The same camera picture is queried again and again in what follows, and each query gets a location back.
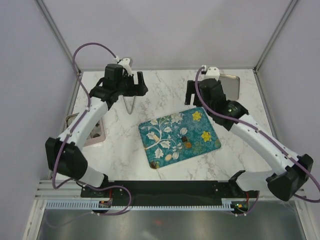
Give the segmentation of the metal box lid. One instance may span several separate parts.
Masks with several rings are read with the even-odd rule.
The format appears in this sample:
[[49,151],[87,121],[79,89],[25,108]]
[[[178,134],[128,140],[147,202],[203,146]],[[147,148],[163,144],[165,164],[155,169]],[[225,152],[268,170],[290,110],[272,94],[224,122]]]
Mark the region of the metal box lid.
[[221,73],[219,80],[226,98],[231,101],[237,101],[240,97],[240,78],[235,75]]

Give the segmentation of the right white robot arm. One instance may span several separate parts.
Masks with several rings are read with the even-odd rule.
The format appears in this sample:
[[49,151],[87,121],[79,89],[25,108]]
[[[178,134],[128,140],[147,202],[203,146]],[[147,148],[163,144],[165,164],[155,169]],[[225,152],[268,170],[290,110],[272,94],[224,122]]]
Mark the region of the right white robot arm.
[[298,155],[264,132],[243,105],[227,99],[220,80],[187,81],[184,103],[203,107],[216,124],[244,140],[270,166],[270,171],[241,170],[233,175],[228,185],[233,197],[248,191],[269,191],[288,201],[308,180],[320,185],[311,174],[314,160],[308,154]]

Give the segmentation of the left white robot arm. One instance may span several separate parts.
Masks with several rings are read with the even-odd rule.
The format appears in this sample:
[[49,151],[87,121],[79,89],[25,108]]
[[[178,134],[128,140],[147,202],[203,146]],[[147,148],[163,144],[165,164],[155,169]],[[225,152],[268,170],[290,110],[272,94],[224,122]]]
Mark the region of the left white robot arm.
[[143,73],[134,76],[123,67],[106,70],[97,84],[87,92],[87,106],[57,138],[48,138],[45,151],[49,169],[52,171],[51,184],[57,190],[63,186],[56,183],[57,174],[91,187],[98,197],[105,197],[110,190],[108,176],[90,167],[82,149],[97,122],[110,110],[120,96],[142,97],[148,92]]

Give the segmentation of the metal tongs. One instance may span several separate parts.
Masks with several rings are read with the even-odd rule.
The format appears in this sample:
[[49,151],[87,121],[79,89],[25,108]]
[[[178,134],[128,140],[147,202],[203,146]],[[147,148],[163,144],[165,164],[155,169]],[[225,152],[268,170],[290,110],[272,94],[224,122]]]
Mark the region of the metal tongs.
[[127,113],[131,115],[135,109],[137,97],[136,96],[129,97],[129,99],[132,99],[132,102],[129,102],[125,96],[123,96],[122,99],[123,99],[124,106],[126,108]]

